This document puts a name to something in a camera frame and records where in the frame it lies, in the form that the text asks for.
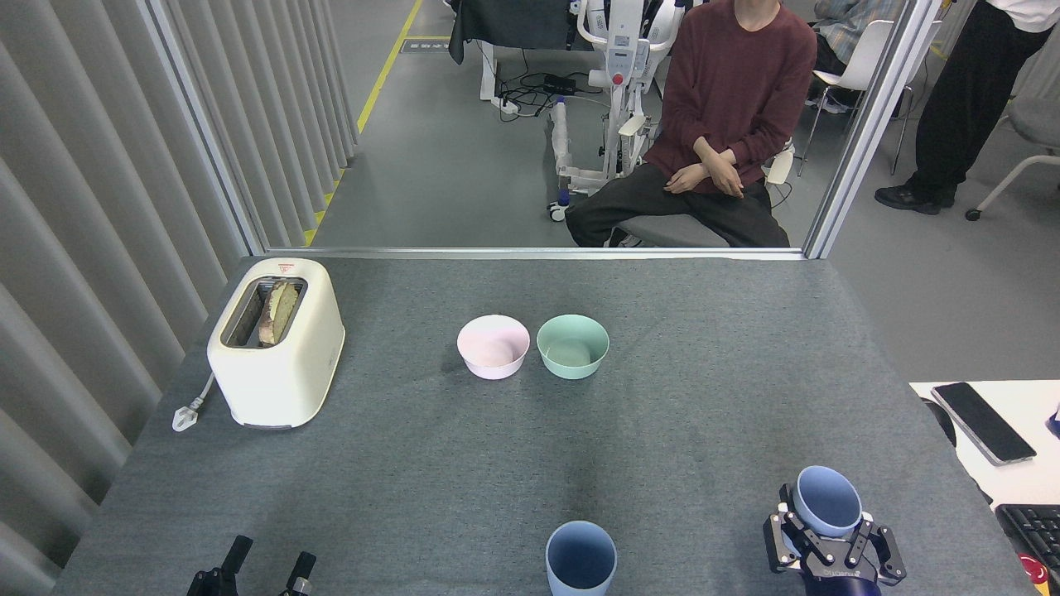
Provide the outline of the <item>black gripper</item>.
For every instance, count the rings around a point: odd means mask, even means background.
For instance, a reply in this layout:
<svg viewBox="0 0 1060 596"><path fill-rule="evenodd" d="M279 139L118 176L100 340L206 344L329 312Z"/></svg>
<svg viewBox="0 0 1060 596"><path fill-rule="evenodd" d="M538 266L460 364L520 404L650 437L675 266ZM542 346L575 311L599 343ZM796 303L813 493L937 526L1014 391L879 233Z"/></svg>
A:
<svg viewBox="0 0 1060 596"><path fill-rule="evenodd" d="M900 584L908 572L891 528L869 513L845 527L836 546L813 523L810 510L792 484L778 491L779 502L764 522L768 566L773 572L800 572L807 595L882 595L880 588Z"/></svg>

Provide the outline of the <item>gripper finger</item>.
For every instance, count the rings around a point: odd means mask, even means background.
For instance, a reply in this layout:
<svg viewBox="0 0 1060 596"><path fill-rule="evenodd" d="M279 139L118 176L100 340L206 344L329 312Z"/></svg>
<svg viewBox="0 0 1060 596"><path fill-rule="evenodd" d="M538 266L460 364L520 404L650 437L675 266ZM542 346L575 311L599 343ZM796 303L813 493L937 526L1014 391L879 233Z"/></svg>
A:
<svg viewBox="0 0 1060 596"><path fill-rule="evenodd" d="M281 595L288 596L308 596L313 592L313 584L311 584L310 577L311 572L313 572L317 558L312 553L302 551L299 557L296 558L296 563L292 567L292 573L289 574L287 580L287 586L284 591L281 591Z"/></svg>
<svg viewBox="0 0 1060 596"><path fill-rule="evenodd" d="M220 567L201 569L195 574L188 588L188 596L193 595L238 595L236 574L241 569L253 540L248 536L236 536Z"/></svg>

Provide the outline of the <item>seated person's right hand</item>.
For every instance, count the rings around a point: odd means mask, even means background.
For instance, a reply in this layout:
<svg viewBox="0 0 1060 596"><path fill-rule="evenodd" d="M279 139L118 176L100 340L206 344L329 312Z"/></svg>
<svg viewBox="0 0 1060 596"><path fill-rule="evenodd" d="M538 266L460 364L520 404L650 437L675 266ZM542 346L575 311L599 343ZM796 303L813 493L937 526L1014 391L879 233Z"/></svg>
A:
<svg viewBox="0 0 1060 596"><path fill-rule="evenodd" d="M742 199L743 185L737 171L737 159L731 148L717 151L704 137L697 138L693 150L701 160L701 177L709 178L716 188L728 196Z"/></svg>

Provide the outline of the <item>seated person's left hand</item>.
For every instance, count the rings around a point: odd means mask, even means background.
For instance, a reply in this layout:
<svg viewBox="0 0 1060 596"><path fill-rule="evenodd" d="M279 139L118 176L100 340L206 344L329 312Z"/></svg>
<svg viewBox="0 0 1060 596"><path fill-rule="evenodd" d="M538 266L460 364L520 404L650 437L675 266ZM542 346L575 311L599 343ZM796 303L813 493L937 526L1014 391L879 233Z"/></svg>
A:
<svg viewBox="0 0 1060 596"><path fill-rule="evenodd" d="M694 165L682 166L662 188L668 193L681 194L694 190L697 185L708 180L709 177L711 177L711 170L708 166L701 162L694 163Z"/></svg>

